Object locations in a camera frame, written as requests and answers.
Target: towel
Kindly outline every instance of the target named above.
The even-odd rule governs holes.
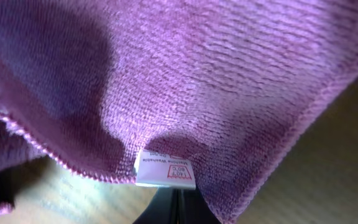
[[[0,1],[0,170],[134,183],[140,150],[180,156],[234,223],[357,76],[354,0]]]

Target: wooden surface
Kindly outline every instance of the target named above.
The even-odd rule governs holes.
[[[132,223],[155,189],[70,175],[41,159],[11,171],[8,223]],[[358,224],[358,81],[304,134],[239,223]]]

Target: white label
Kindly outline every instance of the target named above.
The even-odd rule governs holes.
[[[188,159],[143,150],[138,153],[134,167],[137,172],[135,184],[138,186],[196,188]]]

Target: black object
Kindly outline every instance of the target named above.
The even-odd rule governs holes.
[[[220,223],[208,208],[200,190],[159,188],[134,224]]]

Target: microfiber cloth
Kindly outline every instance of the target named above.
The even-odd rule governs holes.
[[[134,183],[140,150],[181,156],[234,223],[357,76],[354,0],[0,1],[0,170]]]

